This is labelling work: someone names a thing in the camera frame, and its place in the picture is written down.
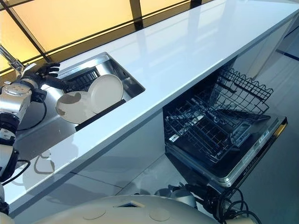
dish rack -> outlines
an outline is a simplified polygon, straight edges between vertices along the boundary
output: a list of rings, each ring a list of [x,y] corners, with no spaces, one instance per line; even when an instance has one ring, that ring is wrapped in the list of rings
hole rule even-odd
[[[165,112],[165,137],[174,143],[184,138],[217,163],[230,149],[241,146],[254,122],[267,117],[265,101],[272,93],[258,81],[222,68],[212,86]]]

dishwasher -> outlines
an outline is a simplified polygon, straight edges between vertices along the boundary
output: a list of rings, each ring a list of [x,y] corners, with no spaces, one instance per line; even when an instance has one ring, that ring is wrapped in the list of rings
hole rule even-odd
[[[166,155],[219,192],[239,187],[287,125],[267,114],[272,93],[221,67],[163,108]]]

window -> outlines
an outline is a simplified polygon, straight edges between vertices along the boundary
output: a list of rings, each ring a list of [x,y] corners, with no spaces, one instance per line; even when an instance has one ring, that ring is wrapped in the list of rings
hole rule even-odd
[[[46,51],[133,19],[129,0],[35,0],[13,9]]]
[[[20,61],[25,61],[39,55],[33,44],[5,10],[0,11],[0,29],[1,45],[14,57]],[[1,57],[0,71],[8,67],[7,61]]]
[[[0,0],[0,43],[25,63],[60,62],[200,4],[200,0]],[[0,76],[9,69],[0,56]]]

kitchen counter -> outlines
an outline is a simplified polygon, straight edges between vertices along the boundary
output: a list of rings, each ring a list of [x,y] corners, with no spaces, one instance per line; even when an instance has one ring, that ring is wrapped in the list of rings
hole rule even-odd
[[[215,0],[61,63],[106,51],[145,91],[56,144],[5,188],[15,210],[299,12],[289,2]]]

sink basin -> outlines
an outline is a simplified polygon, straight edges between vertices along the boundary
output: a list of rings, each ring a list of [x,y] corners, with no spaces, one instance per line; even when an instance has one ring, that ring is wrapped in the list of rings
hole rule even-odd
[[[75,86],[66,91],[48,86],[43,87],[48,92],[45,100],[47,115],[44,121],[38,126],[27,131],[17,132],[14,148],[19,150],[20,158],[31,160],[75,133],[77,125],[62,119],[57,114],[55,110],[57,100],[66,92],[88,91],[91,83],[97,77],[105,74],[116,75],[121,80],[124,88],[123,102],[128,102],[145,90],[142,85],[106,52],[61,70],[58,78],[72,81],[75,83]],[[19,129],[33,126],[42,117],[43,105],[32,102],[26,111]]]

